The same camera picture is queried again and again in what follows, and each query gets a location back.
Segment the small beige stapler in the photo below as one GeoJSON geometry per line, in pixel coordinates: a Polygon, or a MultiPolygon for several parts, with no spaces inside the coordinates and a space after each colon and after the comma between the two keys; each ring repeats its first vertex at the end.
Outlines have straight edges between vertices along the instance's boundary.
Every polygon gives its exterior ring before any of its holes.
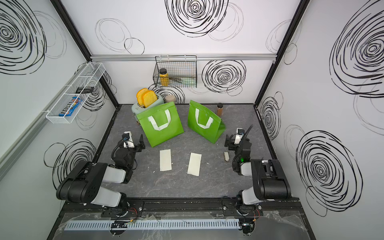
{"type": "Polygon", "coordinates": [[[228,162],[230,157],[229,157],[229,153],[228,152],[224,152],[224,158],[225,158],[225,161],[228,162]]]}

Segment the green tote bag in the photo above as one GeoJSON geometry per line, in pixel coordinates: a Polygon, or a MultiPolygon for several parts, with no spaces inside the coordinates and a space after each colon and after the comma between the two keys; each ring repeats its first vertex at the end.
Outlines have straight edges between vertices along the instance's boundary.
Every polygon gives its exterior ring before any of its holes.
{"type": "Polygon", "coordinates": [[[226,130],[222,119],[207,107],[195,101],[190,101],[188,127],[215,144],[226,130]]]}
{"type": "Polygon", "coordinates": [[[137,118],[152,148],[184,133],[174,102],[146,110],[137,118]]]}

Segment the paper receipt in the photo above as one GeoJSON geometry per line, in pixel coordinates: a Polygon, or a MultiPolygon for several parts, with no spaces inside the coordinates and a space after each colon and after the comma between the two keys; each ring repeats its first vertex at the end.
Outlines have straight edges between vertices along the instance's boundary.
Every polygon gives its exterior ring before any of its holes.
{"type": "Polygon", "coordinates": [[[187,174],[198,177],[200,175],[201,154],[191,153],[187,174]]]}
{"type": "Polygon", "coordinates": [[[172,158],[171,150],[160,151],[160,171],[171,171],[172,170],[172,158]]]}

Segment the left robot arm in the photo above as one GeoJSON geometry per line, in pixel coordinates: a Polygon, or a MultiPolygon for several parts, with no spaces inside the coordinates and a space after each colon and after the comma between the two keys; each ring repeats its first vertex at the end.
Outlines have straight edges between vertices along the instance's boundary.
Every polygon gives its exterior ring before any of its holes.
{"type": "Polygon", "coordinates": [[[146,148],[144,136],[135,144],[132,132],[126,131],[111,153],[112,165],[82,161],[60,183],[56,191],[59,200],[78,204],[93,204],[127,211],[127,195],[102,187],[102,183],[127,184],[137,168],[136,153],[146,148]]]}

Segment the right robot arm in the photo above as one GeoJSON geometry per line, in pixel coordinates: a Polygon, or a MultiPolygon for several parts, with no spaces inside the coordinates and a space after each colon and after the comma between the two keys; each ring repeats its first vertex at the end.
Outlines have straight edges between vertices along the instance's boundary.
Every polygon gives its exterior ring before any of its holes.
{"type": "Polygon", "coordinates": [[[287,200],[292,197],[291,188],[279,160],[251,159],[250,140],[234,135],[226,136],[225,147],[235,153],[232,168],[240,176],[252,178],[253,186],[241,190],[238,199],[244,205],[256,205],[265,201],[287,200]]]}

